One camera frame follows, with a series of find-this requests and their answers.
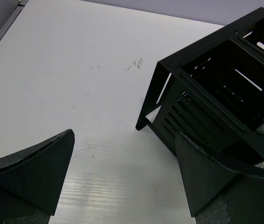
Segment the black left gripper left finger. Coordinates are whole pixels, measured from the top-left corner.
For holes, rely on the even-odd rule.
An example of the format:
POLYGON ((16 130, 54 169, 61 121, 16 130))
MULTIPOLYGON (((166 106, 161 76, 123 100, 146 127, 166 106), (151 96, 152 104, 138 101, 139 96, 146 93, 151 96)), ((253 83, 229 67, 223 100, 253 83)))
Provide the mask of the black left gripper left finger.
POLYGON ((75 143, 71 129, 0 158, 0 224, 47 224, 75 143))

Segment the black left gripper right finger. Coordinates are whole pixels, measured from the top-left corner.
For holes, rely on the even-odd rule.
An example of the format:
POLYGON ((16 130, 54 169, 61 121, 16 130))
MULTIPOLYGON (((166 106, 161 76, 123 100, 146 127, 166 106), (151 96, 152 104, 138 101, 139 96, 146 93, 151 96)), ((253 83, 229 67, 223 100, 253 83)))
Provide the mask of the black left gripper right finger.
POLYGON ((175 149, 196 223, 264 224, 264 168, 202 148, 182 132, 175 149))

